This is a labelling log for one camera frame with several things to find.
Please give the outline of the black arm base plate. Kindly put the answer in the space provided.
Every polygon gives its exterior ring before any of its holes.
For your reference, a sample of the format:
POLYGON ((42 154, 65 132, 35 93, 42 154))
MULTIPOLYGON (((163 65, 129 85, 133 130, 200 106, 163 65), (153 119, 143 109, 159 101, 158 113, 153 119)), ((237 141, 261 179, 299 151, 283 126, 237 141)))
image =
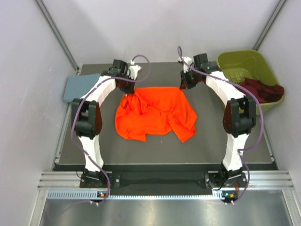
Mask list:
POLYGON ((110 188, 129 186, 193 186, 200 189, 221 189, 246 186, 246 175, 225 179, 218 172, 111 172, 108 173, 110 188))

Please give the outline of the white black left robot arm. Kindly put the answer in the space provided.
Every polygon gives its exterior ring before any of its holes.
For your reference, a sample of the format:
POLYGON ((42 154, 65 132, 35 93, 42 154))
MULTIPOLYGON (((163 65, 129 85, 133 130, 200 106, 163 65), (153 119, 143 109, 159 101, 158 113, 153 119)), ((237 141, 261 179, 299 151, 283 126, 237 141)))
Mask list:
POLYGON ((107 176, 101 172, 104 162, 99 145, 99 134, 103 126, 100 106, 115 88, 125 94, 132 94, 141 69, 134 61, 128 65, 122 60, 114 60, 112 66, 101 73, 90 91, 71 102, 71 137, 79 139, 86 161, 81 188, 107 185, 107 176))

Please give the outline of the orange t shirt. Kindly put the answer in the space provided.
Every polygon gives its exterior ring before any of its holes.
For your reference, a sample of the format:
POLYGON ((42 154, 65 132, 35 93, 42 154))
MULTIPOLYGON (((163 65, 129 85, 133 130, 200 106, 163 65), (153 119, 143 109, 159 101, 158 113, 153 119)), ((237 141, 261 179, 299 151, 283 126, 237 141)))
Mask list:
POLYGON ((184 143, 195 135, 197 118, 179 88, 138 88, 122 97, 115 114, 115 129, 124 139, 141 142, 146 141, 147 135, 166 135, 173 131, 184 143))

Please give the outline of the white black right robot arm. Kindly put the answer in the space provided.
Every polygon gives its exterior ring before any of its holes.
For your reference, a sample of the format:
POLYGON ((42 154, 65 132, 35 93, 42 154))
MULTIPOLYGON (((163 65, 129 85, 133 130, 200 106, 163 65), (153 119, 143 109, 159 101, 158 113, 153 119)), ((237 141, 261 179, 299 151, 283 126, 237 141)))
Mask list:
POLYGON ((226 153, 217 174, 206 180, 211 188, 231 186, 242 176, 242 153, 252 128, 256 125, 256 103, 243 92, 228 83, 222 70, 210 64, 206 54, 179 57, 183 66, 180 89, 191 89, 199 82, 205 83, 220 98, 225 106, 222 120, 227 133, 226 153))

